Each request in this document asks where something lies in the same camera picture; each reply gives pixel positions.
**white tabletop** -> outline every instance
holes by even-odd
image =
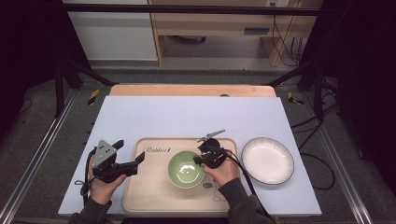
[[[88,153],[104,139],[110,144],[124,140],[117,162],[130,161],[134,146],[147,137],[199,138],[225,129],[221,138],[233,139],[238,154],[256,137],[269,137],[283,144],[294,159],[291,178],[280,185],[265,185],[252,179],[254,189],[273,216],[321,215],[288,119],[277,97],[191,97],[191,96],[107,96],[90,139],[59,209],[60,215],[80,212],[83,204],[76,180],[84,180]],[[241,178],[247,192],[248,184]],[[112,197],[108,213],[132,217],[123,206],[124,182]]]

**green bowl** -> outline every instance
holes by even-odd
[[[197,186],[205,177],[200,165],[195,164],[194,157],[199,156],[193,151],[178,152],[168,163],[169,180],[181,189]]]

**human hand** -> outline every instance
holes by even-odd
[[[215,182],[218,183],[219,187],[222,187],[230,180],[233,180],[239,176],[238,166],[229,158],[227,158],[216,169],[210,169],[205,164],[202,164],[202,168],[204,168],[205,173],[211,175],[215,179]]]
[[[92,163],[94,156],[91,157],[90,160],[90,176],[93,176]],[[107,204],[111,196],[113,196],[114,191],[117,189],[119,185],[125,180],[126,175],[120,175],[116,180],[111,183],[105,183],[100,179],[94,179],[91,186],[91,198],[99,204]]]

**white plate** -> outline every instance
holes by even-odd
[[[286,147],[271,138],[250,140],[242,151],[242,163],[258,181],[275,185],[286,182],[294,170],[294,161]]]

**white wall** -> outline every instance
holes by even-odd
[[[146,5],[147,0],[64,0],[64,3]],[[69,12],[89,60],[157,61],[148,13]]]

